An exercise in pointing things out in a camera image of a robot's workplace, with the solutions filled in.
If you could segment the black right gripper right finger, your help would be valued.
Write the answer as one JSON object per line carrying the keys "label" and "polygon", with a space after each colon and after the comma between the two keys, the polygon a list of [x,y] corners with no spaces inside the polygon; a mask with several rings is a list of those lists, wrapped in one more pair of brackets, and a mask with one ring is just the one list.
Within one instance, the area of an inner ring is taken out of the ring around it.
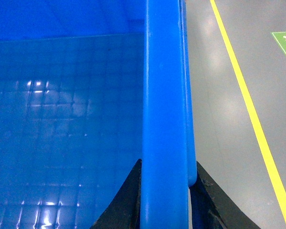
{"label": "black right gripper right finger", "polygon": [[197,181],[189,188],[194,229],[258,229],[220,188],[200,163]]}

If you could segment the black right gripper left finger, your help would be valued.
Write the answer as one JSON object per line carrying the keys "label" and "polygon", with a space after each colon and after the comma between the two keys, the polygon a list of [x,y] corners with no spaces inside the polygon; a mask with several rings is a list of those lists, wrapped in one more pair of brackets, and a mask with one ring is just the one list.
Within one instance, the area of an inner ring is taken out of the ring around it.
{"label": "black right gripper left finger", "polygon": [[139,229],[142,160],[138,159],[119,191],[92,229]]}

